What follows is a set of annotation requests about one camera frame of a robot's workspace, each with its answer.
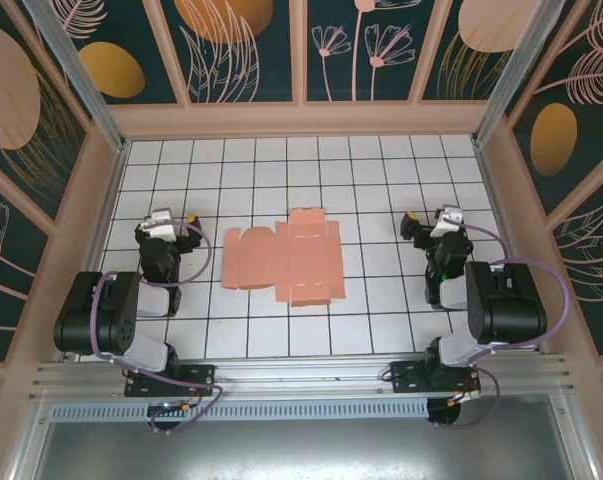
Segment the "wall panel orange oval feather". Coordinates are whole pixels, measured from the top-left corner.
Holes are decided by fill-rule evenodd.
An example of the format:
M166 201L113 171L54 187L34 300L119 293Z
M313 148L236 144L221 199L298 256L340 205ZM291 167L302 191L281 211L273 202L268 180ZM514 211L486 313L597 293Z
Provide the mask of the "wall panel orange oval feather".
M45 0L108 105L171 105L171 85L146 3Z

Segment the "aluminium corner post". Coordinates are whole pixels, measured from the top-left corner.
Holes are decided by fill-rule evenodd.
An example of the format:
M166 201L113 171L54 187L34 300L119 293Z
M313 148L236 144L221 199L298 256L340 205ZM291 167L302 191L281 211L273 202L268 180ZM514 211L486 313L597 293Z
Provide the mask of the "aluminium corner post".
M472 134L476 149L485 147L516 90L532 70L532 65L553 28L562 24L560 17L566 9L566 1L538 0Z
M109 145L116 153L121 153L124 146L124 137L116 125L103 96L96 88L88 70L80 59L78 51L65 33L53 10L53 6L48 0L23 0L23 3L55 57L64 67L69 80L75 86L80 98Z

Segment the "grey metal sheet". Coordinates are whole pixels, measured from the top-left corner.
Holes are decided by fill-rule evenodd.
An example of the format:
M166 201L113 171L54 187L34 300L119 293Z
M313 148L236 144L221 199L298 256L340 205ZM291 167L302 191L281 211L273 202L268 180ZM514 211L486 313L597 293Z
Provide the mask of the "grey metal sheet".
M212 421L173 436L142 423L55 423L35 480L599 480L545 396L483 399L464 419Z

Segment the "aluminium mounting rail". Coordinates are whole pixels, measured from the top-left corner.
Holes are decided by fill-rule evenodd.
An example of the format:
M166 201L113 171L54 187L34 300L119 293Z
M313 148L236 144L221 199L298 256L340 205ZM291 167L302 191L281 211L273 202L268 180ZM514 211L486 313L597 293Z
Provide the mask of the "aluminium mounting rail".
M212 359L223 397L239 400L386 398L393 393L381 374L394 361L418 360L420 353L331 355L264 359ZM504 395L564 393L576 381L563 356L532 350L489 355L478 366L497 378ZM47 363L37 367L27 388L32 401L122 401L125 379L107 362Z

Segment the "wall panel pink circle gold feathers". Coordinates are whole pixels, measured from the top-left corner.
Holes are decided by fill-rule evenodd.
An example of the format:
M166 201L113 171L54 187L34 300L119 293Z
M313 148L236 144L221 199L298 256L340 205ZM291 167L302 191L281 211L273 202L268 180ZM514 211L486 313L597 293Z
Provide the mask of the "wall panel pink circle gold feathers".
M422 99L488 99L536 5L536 0L452 0Z

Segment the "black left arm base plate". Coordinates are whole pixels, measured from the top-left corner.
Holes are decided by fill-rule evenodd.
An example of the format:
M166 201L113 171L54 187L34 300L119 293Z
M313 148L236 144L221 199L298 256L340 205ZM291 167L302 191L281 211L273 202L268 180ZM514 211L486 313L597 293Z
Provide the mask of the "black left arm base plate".
M202 397L210 397L210 385L215 377L214 365L185 364L178 367L172 378L179 382L203 384L205 388L198 388ZM140 373L128 372L124 385L126 398L185 398L190 397L192 391L185 386L166 383L150 378Z

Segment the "wall panel single flower outline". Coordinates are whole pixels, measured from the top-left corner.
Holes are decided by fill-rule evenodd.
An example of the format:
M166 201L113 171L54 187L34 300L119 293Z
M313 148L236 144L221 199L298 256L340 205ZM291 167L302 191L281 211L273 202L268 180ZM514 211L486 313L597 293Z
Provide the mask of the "wall panel single flower outline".
M0 363L32 310L52 231L46 214L0 172Z

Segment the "wall panel orange circle leaves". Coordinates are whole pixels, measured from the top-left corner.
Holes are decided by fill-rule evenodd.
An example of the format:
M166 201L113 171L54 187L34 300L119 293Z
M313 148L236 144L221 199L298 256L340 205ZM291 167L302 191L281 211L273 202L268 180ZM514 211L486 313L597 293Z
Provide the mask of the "wall panel orange circle leaves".
M289 0L161 0L192 104L290 102Z

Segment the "wall panel orange oval fern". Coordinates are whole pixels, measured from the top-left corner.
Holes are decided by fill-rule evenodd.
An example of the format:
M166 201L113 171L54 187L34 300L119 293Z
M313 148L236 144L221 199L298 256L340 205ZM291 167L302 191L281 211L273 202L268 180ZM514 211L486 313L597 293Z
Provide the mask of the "wall panel orange oval fern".
M545 213L603 160L603 0L589 0L513 127Z

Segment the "wall panel pink feather outlines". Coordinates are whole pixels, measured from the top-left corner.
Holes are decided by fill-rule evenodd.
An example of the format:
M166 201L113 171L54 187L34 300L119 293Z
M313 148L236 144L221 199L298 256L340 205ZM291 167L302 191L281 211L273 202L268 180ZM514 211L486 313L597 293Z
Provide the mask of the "wall panel pink feather outlines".
M597 354L603 355L603 183L554 229Z

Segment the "wall panel pink flowers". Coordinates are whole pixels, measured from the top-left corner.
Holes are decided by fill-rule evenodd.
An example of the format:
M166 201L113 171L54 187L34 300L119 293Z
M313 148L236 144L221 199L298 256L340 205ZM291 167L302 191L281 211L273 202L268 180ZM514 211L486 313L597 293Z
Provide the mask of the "wall panel pink flowers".
M435 0L308 0L307 99L409 96Z

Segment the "pink paper box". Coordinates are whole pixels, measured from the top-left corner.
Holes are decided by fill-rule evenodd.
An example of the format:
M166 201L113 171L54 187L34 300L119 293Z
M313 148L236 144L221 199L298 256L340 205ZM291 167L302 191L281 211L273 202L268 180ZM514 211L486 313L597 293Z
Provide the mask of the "pink paper box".
M224 237L222 287L273 287L294 308L328 305L346 297L340 223L321 208L296 208L273 229L232 228Z

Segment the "wall panel large pink circle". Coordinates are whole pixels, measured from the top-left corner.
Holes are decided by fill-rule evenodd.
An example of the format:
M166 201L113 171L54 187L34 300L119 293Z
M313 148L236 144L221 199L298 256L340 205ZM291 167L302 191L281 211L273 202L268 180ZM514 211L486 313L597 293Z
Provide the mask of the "wall panel large pink circle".
M0 171L54 219L85 136L0 3Z

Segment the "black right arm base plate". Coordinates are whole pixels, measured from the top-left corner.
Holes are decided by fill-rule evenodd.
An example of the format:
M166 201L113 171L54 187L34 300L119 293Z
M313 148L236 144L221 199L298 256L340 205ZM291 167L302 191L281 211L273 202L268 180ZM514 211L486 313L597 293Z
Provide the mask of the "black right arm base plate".
M478 373L472 368L433 366L424 360L392 362L390 383L394 393L427 397L481 390Z

